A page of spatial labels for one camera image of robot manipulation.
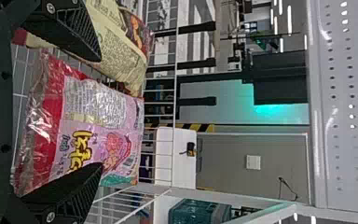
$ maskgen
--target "teal light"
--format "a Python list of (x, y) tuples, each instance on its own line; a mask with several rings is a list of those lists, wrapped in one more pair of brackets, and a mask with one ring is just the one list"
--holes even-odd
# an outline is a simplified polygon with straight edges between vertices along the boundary
[(272, 116), (282, 113), (287, 105), (255, 105), (255, 112), (260, 115)]

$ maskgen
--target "gray wall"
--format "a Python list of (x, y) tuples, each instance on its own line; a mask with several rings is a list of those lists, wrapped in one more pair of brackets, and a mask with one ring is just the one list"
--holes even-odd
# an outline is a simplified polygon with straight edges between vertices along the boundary
[[(197, 175), (198, 187), (278, 198), (281, 176), (298, 193), (300, 202), (309, 202), (305, 137), (199, 135), (199, 138), (202, 169)], [(260, 156), (261, 170), (247, 170), (246, 155)], [(284, 186), (282, 199), (294, 199)]]

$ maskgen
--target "food package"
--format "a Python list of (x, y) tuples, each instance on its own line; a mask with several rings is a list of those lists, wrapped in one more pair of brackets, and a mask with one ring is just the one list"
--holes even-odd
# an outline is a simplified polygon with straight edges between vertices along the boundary
[(103, 186), (136, 184), (144, 101), (88, 78), (45, 51), (34, 69), (11, 183), (22, 196), (92, 162)]
[[(140, 96), (154, 43), (152, 32), (138, 17), (125, 7), (119, 7), (114, 0), (89, 0), (85, 1), (85, 5), (99, 39), (103, 59), (100, 63), (92, 63), (73, 56), (115, 81), (125, 83), (132, 96)], [(24, 30), (15, 33), (13, 42), (29, 48), (54, 47)]]

